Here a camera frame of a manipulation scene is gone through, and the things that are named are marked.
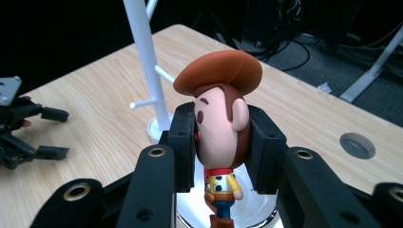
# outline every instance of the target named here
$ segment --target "white stand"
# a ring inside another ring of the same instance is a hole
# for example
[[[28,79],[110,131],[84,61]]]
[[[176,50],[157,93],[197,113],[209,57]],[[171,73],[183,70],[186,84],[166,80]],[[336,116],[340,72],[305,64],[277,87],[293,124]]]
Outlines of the white stand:
[[[343,94],[341,94],[340,98],[346,102],[351,103],[359,94],[367,88],[371,82],[375,80],[375,78],[382,72],[382,67],[385,64],[386,60],[391,56],[394,49],[403,41],[403,26],[394,36],[392,41],[386,46],[385,50],[376,60],[374,65],[365,72],[354,84],[352,84]]]
[[[143,0],[124,0],[124,4],[151,97],[146,101],[132,103],[130,107],[154,106],[156,118],[149,123],[148,134],[151,141],[157,143],[162,132],[169,130],[172,122],[172,115],[168,114],[166,109],[163,86],[157,72],[164,76],[170,83],[174,81],[168,73],[157,65],[155,49],[152,43],[149,19],[154,12],[157,0],[148,1],[147,8]]]

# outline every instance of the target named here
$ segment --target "figurine face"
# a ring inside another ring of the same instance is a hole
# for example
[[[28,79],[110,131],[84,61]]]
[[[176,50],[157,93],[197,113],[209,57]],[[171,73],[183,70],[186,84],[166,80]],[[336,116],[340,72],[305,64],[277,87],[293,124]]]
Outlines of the figurine face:
[[[214,87],[195,103],[199,160],[209,169],[230,167],[237,150],[238,132],[228,121],[223,91]]]

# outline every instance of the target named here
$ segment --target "toy figure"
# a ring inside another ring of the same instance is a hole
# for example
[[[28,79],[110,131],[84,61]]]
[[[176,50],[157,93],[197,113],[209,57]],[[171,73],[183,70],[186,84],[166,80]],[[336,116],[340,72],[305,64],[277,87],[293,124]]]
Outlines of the toy figure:
[[[261,65],[240,50],[217,51],[188,65],[174,82],[182,95],[194,96],[196,153],[207,170],[204,199],[216,209],[211,227],[234,227],[230,207],[243,192],[233,169],[249,153],[249,110],[243,96],[261,80]]]

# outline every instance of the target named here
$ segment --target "wooden table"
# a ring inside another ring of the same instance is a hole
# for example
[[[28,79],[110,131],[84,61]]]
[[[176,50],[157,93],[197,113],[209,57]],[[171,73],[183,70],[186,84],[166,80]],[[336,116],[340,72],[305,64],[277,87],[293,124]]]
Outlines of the wooden table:
[[[203,54],[229,49],[184,26],[153,35],[159,65],[173,76]],[[247,95],[288,138],[289,146],[319,153],[346,183],[367,193],[381,181],[403,182],[403,129],[338,98],[325,94],[275,68],[262,64],[259,88]],[[168,110],[192,101],[163,81]],[[33,126],[13,134],[36,147],[65,146],[62,161],[33,161],[15,170],[0,167],[0,227],[29,227],[45,201],[61,185],[79,178],[104,186],[132,172],[139,153],[150,145],[146,132],[151,106],[130,109],[148,99],[136,47],[105,58],[43,85],[28,95],[36,103],[70,113],[67,123],[30,118]],[[346,153],[339,138],[354,132],[375,147],[372,159]]]

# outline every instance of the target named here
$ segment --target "black cable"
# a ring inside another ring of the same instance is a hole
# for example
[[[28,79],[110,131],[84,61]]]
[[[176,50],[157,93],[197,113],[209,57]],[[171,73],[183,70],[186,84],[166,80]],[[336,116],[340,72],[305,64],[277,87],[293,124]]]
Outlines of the black cable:
[[[294,43],[300,45],[301,47],[303,47],[305,49],[305,51],[306,51],[307,57],[306,57],[304,62],[302,62],[301,64],[299,64],[297,66],[281,69],[281,71],[284,71],[284,72],[289,71],[289,70],[293,70],[293,69],[297,69],[297,68],[300,68],[300,67],[304,66],[306,63],[308,63],[309,59],[311,58],[311,53],[309,52],[309,50],[308,50],[308,48],[306,46],[304,46],[302,43],[300,43],[298,41],[295,41],[295,40],[292,40],[292,42],[294,42]]]

